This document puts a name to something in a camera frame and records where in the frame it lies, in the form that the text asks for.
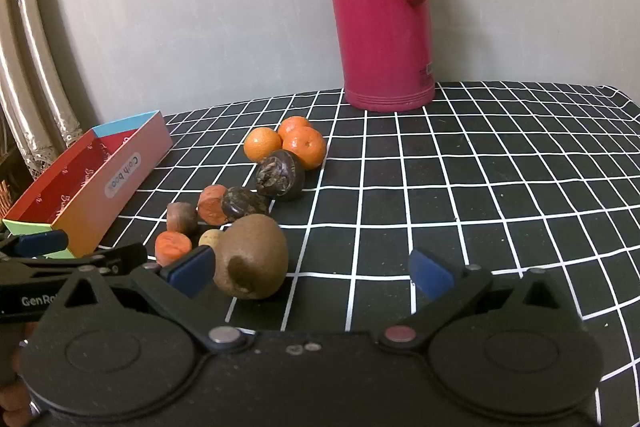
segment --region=white grid pattern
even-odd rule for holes
[[[401,114],[358,112],[345,104],[342,101],[342,92],[336,90],[334,92],[314,92],[302,96],[265,99],[261,101],[264,102],[264,105],[258,108],[260,110],[250,110],[250,104],[258,101],[244,103],[240,113],[233,114],[234,118],[226,118],[223,121],[220,121],[220,118],[228,117],[225,111],[231,107],[238,107],[237,104],[219,108],[216,111],[217,116],[214,117],[209,116],[210,112],[207,110],[176,115],[168,120],[168,127],[172,134],[177,135],[175,136],[176,145],[173,154],[176,155],[176,158],[179,156],[179,159],[175,160],[174,165],[157,169],[159,171],[158,179],[162,178],[158,185],[169,179],[172,173],[179,172],[179,169],[194,169],[193,172],[187,177],[187,181],[179,186],[140,189],[139,192],[142,194],[139,194],[139,197],[140,200],[145,200],[144,203],[129,215],[123,214],[121,216],[130,219],[130,221],[121,233],[112,235],[116,239],[111,243],[117,244],[127,231],[128,235],[132,237],[132,227],[144,222],[153,222],[153,230],[145,233],[145,237],[143,237],[147,242],[150,242],[156,229],[165,222],[165,218],[162,209],[158,210],[158,217],[140,216],[142,207],[149,203],[154,194],[164,194],[165,199],[173,198],[172,201],[177,200],[181,194],[192,194],[195,197],[200,189],[198,187],[187,189],[186,187],[201,168],[219,169],[215,179],[210,181],[212,183],[217,182],[222,176],[226,176],[228,172],[235,169],[238,172],[238,184],[250,184],[255,166],[246,159],[243,160],[241,155],[236,154],[239,153],[244,138],[238,140],[242,136],[246,137],[253,126],[275,128],[288,116],[293,114],[306,115],[312,124],[321,129],[327,137],[329,152],[319,170],[318,181],[310,182],[304,189],[305,193],[311,192],[312,195],[308,195],[305,204],[300,203],[301,218],[289,221],[287,218],[280,223],[289,237],[290,245],[292,245],[292,241],[297,241],[297,243],[293,243],[296,245],[296,251],[292,252],[293,256],[297,257],[294,263],[295,270],[287,274],[291,283],[290,288],[287,287],[288,289],[283,295],[274,296],[268,304],[273,307],[275,328],[284,330],[287,327],[298,327],[297,320],[301,315],[300,311],[304,312],[305,307],[312,306],[311,302],[323,303],[326,301],[322,304],[324,306],[322,312],[313,308],[319,315],[311,317],[309,323],[314,325],[317,322],[318,325],[322,325],[326,319],[324,315],[335,315],[335,320],[330,321],[334,329],[344,327],[344,329],[350,330],[362,327],[363,324],[367,325],[369,323],[367,321],[371,320],[371,309],[375,310],[375,314],[379,315],[378,318],[383,323],[388,323],[398,315],[415,312],[417,306],[415,287],[410,282],[409,275],[399,265],[394,265],[392,259],[395,254],[398,254],[406,266],[404,247],[399,253],[388,252],[388,259],[384,256],[380,257],[382,255],[380,252],[374,252],[377,257],[376,255],[372,257],[369,251],[364,250],[365,248],[375,249],[375,246],[372,247],[370,236],[367,239],[367,234],[376,232],[406,234],[408,251],[411,251],[414,244],[417,247],[431,248],[430,244],[425,245],[420,239],[423,237],[421,235],[423,232],[428,232],[428,237],[436,238],[436,243],[438,238],[446,238],[436,244],[434,249],[452,247],[451,254],[457,256],[459,263],[468,264],[478,263],[478,256],[481,254],[476,239],[472,235],[467,236],[465,231],[477,225],[492,225],[497,227],[492,230],[499,229],[504,233],[504,253],[508,253],[512,259],[511,263],[504,266],[492,267],[495,275],[517,274],[521,277],[524,271],[534,266],[545,267],[550,271],[559,270],[561,279],[566,282],[578,312],[587,321],[588,326],[591,321],[599,317],[616,316],[618,318],[623,336],[623,343],[619,347],[621,352],[626,353],[628,361],[620,367],[607,367],[603,382],[617,381],[616,378],[626,374],[630,369],[635,383],[632,395],[635,397],[636,403],[640,404],[636,369],[636,365],[640,362],[638,359],[640,353],[637,351],[637,346],[640,345],[638,342],[640,322],[630,325],[627,317],[628,311],[640,309],[640,275],[636,263],[636,259],[640,260],[640,257],[634,258],[640,252],[640,223],[638,221],[640,218],[640,123],[638,123],[640,109],[623,93],[607,87],[572,87],[556,84],[545,84],[542,87],[538,84],[515,82],[444,84],[439,87],[441,89],[437,92],[436,101],[431,105]],[[251,116],[255,117],[253,126],[249,125]],[[241,121],[242,125],[234,127],[241,117],[244,117]],[[271,123],[264,125],[258,123],[263,117]],[[411,124],[412,121],[415,122],[418,119],[425,124],[422,130],[418,129],[420,132],[402,131],[405,124]],[[489,130],[467,129],[465,126],[469,125],[471,121],[476,123],[482,121],[482,126]],[[508,121],[510,127],[504,126],[505,121]],[[212,129],[212,127],[221,126],[221,122],[225,123],[222,125],[224,128]],[[340,132],[339,134],[336,132],[338,123],[353,125],[350,129],[357,129],[358,126],[361,126],[362,130],[346,134]],[[540,129],[527,131],[526,128],[529,128],[528,126],[532,123],[536,123]],[[230,130],[234,131],[233,136],[236,136],[236,140],[231,140],[231,142],[225,138],[225,133]],[[216,138],[214,144],[198,145],[198,140],[212,131],[220,133],[219,136],[212,134]],[[524,141],[530,149],[529,152],[510,151],[510,140],[517,139],[517,137],[524,137]],[[544,148],[536,147],[538,140],[543,137],[546,142],[553,143],[559,152],[558,150],[547,151]],[[562,147],[562,142],[571,140],[570,137],[575,137],[578,149],[565,150]],[[592,146],[587,149],[585,142],[581,141],[581,137],[584,137],[584,140],[594,140],[599,144],[600,150],[596,150]],[[451,152],[445,142],[448,138],[463,140],[468,146],[469,152]],[[337,144],[337,139],[342,140],[343,144],[345,142],[352,144],[354,150],[361,146],[362,150],[359,154],[350,155],[347,153],[345,155],[344,151],[340,152],[333,147],[334,144]],[[426,148],[414,152],[412,149],[415,147],[405,142],[409,139],[412,140],[411,143],[414,146],[415,143],[420,143]],[[502,150],[483,152],[482,147],[477,145],[478,140],[483,139],[497,140]],[[609,151],[607,143],[611,143],[612,140],[617,145],[611,146],[616,149]],[[180,142],[192,145],[181,146]],[[216,164],[208,163],[207,158],[210,153],[219,150],[222,144],[227,150],[232,150],[230,156],[226,158],[226,161]],[[380,144],[382,144],[380,146],[382,149],[375,151],[375,147]],[[192,166],[183,161],[184,165],[177,165],[189,151],[198,149],[206,149],[206,154],[199,163]],[[460,175],[458,175],[458,182],[452,182],[451,172],[447,168],[451,158],[474,159],[475,161],[472,163],[477,166],[481,178],[475,175],[475,179],[469,182],[461,180],[461,182]],[[492,170],[494,168],[484,162],[485,159],[492,158],[506,161],[508,167],[514,172],[513,177],[508,177],[504,181],[496,179],[495,171]],[[554,165],[551,164],[553,158],[566,161],[577,175],[561,176],[557,174]],[[582,172],[580,170],[581,164],[578,163],[581,158],[585,160],[592,158],[596,171],[589,172],[588,175]],[[610,175],[611,172],[607,173],[604,166],[596,161],[600,158],[612,162],[620,170],[620,174]],[[546,171],[541,172],[544,174],[542,178],[537,176],[535,179],[527,179],[528,171],[525,172],[522,167],[527,165],[529,161],[542,163],[543,169]],[[415,169],[410,169],[410,162],[412,162],[412,166],[418,162],[419,165],[424,165],[425,169],[427,169],[426,166],[429,166],[429,169],[439,168],[441,171],[440,179],[433,183],[415,184]],[[396,176],[395,181],[390,181],[387,185],[385,179],[379,176],[375,179],[380,183],[373,184],[367,181],[367,176],[371,171],[384,171],[388,168],[397,169],[397,171],[390,171],[389,174],[390,179]],[[353,173],[351,177],[346,174],[348,171]],[[332,180],[331,185],[323,182],[325,179],[329,180],[328,176]],[[613,198],[615,195],[622,203],[607,206],[606,201],[603,201],[591,186],[596,182],[604,183],[608,190],[610,189],[610,197]],[[619,185],[624,182],[631,185],[631,188],[625,189],[626,192],[620,188],[622,185]],[[576,184],[584,187],[590,198],[596,201],[596,208],[582,209],[581,204],[578,204],[580,201],[575,200],[575,193],[571,193],[570,190]],[[504,191],[506,188],[516,188],[514,185],[520,185],[526,190],[535,211],[532,210],[530,213],[517,217],[510,217],[505,213],[506,202],[498,197],[499,191]],[[472,219],[461,219],[461,211],[465,216],[469,214],[466,200],[464,196],[459,196],[459,194],[466,194],[465,190],[468,188],[478,187],[485,187],[488,190],[490,199],[487,200],[489,205],[487,209],[491,214],[496,212],[497,217],[487,214],[487,218],[479,215],[477,219],[476,216],[472,216]],[[545,214],[543,211],[544,206],[536,197],[537,190],[543,187],[554,187],[554,190],[557,190],[561,198],[564,199],[561,209],[557,212],[547,210]],[[387,212],[391,212],[389,216],[395,217],[389,217],[384,223],[372,224],[366,219],[367,211],[370,210],[370,203],[367,201],[369,201],[369,197],[373,198],[380,192],[388,195],[390,201],[397,201],[397,208],[393,207],[395,203],[390,203],[390,208],[386,209]],[[440,201],[439,204],[450,205],[452,219],[439,222],[438,219],[422,217],[420,212],[423,208],[417,204],[417,200],[414,201],[417,192],[445,194],[444,198],[447,201],[444,203]],[[330,197],[337,199],[335,202],[328,201],[327,198]],[[334,207],[327,211],[327,204]],[[283,203],[276,203],[274,206],[272,203],[271,209],[274,210],[274,215],[284,208],[282,205]],[[633,234],[627,229],[620,228],[614,217],[621,213],[629,217],[638,233]],[[615,244],[611,243],[610,248],[603,249],[603,239],[598,237],[599,231],[590,229],[586,224],[587,219],[600,216],[609,223],[615,238],[617,238]],[[575,220],[580,233],[584,235],[584,239],[589,245],[589,248],[584,253],[581,252],[579,256],[568,254],[565,250],[566,243],[564,246],[562,244],[563,238],[557,236],[558,232],[554,231],[554,224],[563,218]],[[544,263],[532,263],[528,254],[519,250],[516,245],[512,227],[527,223],[539,227],[542,230],[541,233],[547,237],[551,257]],[[345,237],[353,239],[353,246],[350,243],[342,251],[339,248],[340,245],[337,247],[336,245],[324,245],[322,240],[318,239],[320,236],[314,235],[323,230],[331,230],[332,233],[338,233],[341,230],[342,233],[347,234]],[[401,239],[401,235],[393,235],[392,237],[397,238],[398,241],[404,241]],[[334,252],[332,248],[338,248],[340,253]],[[631,290],[629,287],[622,287],[622,283],[617,279],[620,274],[610,273],[611,267],[606,265],[612,260],[622,259],[622,256],[626,258],[633,276],[637,279],[636,283],[631,283],[633,286]],[[306,269],[308,261],[320,258],[335,263],[335,269],[315,270],[313,263],[309,265],[311,269]],[[598,272],[604,278],[603,288],[606,288],[605,293],[598,295],[602,297],[603,304],[596,309],[593,307],[593,302],[588,302],[588,296],[585,295],[585,281],[580,279],[582,276],[577,276],[573,272],[577,267],[591,266],[598,267]],[[314,295],[310,300],[309,288],[300,289],[302,288],[300,287],[301,280],[304,279],[316,280],[323,285],[330,286],[326,287],[328,288],[327,293]],[[297,309],[295,314],[292,314],[293,308]],[[264,308],[260,308],[260,304],[256,304],[255,311],[252,311],[251,304],[246,305],[245,303],[242,305],[242,312],[239,312],[235,299],[231,302],[227,301],[223,309],[222,317],[224,319],[247,328],[254,326],[252,324],[253,317],[258,320],[260,314],[264,313]],[[610,419],[615,416],[614,414],[612,416],[610,412],[612,401],[610,395],[611,392],[600,389],[594,397],[593,413],[598,420],[602,418],[603,421],[608,419],[610,422]],[[633,422],[626,424],[622,422],[620,425],[622,427],[633,425],[638,422],[639,416],[640,410],[636,411],[636,419]]]

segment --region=dried fruit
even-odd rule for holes
[[[300,158],[305,171],[321,166],[326,156],[326,142],[312,127],[296,127],[287,133],[282,148]]]
[[[275,200],[299,198],[305,186],[305,168],[300,158],[280,149],[271,153],[258,165],[255,187],[258,194]]]
[[[264,160],[273,151],[282,147],[278,133],[268,127],[252,130],[244,140],[244,155],[252,162]]]
[[[267,214],[267,201],[245,187],[231,187],[222,198],[222,210],[229,221],[251,214]]]
[[[213,251],[216,251],[216,245],[220,241],[220,238],[222,238],[223,234],[224,232],[222,232],[222,230],[217,230],[217,229],[206,230],[200,236],[200,240],[198,241],[198,246],[203,247],[206,245],[207,247],[211,247]]]
[[[168,266],[191,251],[191,239],[180,232],[162,232],[156,237],[156,261]]]
[[[208,225],[219,227],[226,223],[226,216],[222,211],[222,197],[225,192],[226,187],[222,185],[209,185],[200,194],[198,214]]]
[[[166,206],[166,229],[191,235],[198,229],[198,212],[191,203],[169,203]]]

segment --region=table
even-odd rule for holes
[[[426,303],[407,271],[413,247],[506,278],[542,266],[602,347],[592,414],[608,426],[638,422],[635,103],[610,87],[464,82],[439,85],[433,103],[399,114],[358,110],[329,90],[167,116],[174,147],[101,246],[142,241],[153,257],[167,203],[196,203],[210,184],[254,187],[244,137],[293,115],[322,132],[328,156],[302,199],[271,208],[289,242],[286,283],[259,302],[206,289],[199,300],[221,323],[380,328]]]

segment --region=gray wall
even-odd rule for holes
[[[82,123],[342,83],[331,0],[39,0]],[[612,84],[640,100],[638,0],[431,0],[438,80]]]

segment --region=red box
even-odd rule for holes
[[[4,223],[16,235],[64,230],[68,250],[52,257],[93,253],[171,147],[159,111],[93,127],[33,182]]]

